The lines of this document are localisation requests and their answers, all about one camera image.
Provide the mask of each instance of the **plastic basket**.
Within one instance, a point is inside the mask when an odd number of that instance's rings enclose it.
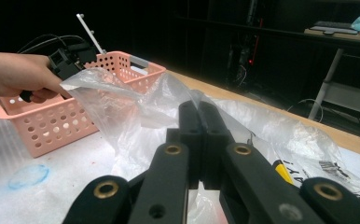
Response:
[[[139,92],[146,92],[166,70],[120,51],[97,55],[97,62],[85,67],[103,67]],[[61,96],[43,104],[0,97],[0,119],[12,122],[34,158],[98,131],[81,104]]]

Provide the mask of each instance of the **yellow marker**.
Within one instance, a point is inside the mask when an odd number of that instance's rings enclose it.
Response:
[[[288,173],[287,169],[285,168],[283,162],[281,160],[277,160],[273,163],[273,168],[275,168],[276,172],[282,176],[282,178],[287,181],[289,184],[294,184],[291,175]]]

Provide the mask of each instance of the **human hand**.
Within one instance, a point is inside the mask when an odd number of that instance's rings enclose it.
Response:
[[[31,91],[31,101],[43,103],[58,93],[66,98],[65,91],[49,69],[49,58],[43,55],[0,52],[0,96],[17,96]]]

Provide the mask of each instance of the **blue circle drawing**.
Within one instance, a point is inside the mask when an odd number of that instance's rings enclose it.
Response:
[[[29,165],[23,167],[8,181],[10,189],[21,189],[43,182],[49,173],[49,168],[45,165]]]

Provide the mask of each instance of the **pink basket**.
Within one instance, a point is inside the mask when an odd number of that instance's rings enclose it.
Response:
[[[166,70],[120,51],[97,55],[97,62],[85,67],[103,67],[142,93]],[[26,103],[20,97],[0,97],[0,119],[13,123],[34,158],[98,131],[81,104],[61,96],[43,104]]]

